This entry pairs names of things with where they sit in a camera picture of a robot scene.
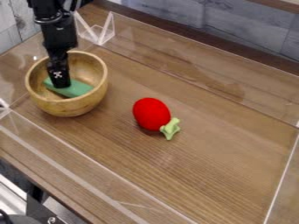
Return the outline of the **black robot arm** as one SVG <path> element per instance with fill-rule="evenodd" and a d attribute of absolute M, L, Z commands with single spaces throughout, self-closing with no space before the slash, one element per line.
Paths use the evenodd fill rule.
<path fill-rule="evenodd" d="M 68 50 L 77 44 L 72 13 L 62 8 L 61 0 L 26 0 L 33 22 L 41 27 L 42 46 L 48 53 L 46 72 L 56 88 L 70 86 Z"/>

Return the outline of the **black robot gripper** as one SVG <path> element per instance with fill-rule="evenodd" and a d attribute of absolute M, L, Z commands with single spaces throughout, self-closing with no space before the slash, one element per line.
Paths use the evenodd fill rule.
<path fill-rule="evenodd" d="M 70 85 L 69 63 L 65 53 L 78 44 L 73 16 L 37 17 L 41 26 L 42 45 L 50 57 L 46 72 L 54 88 Z"/>

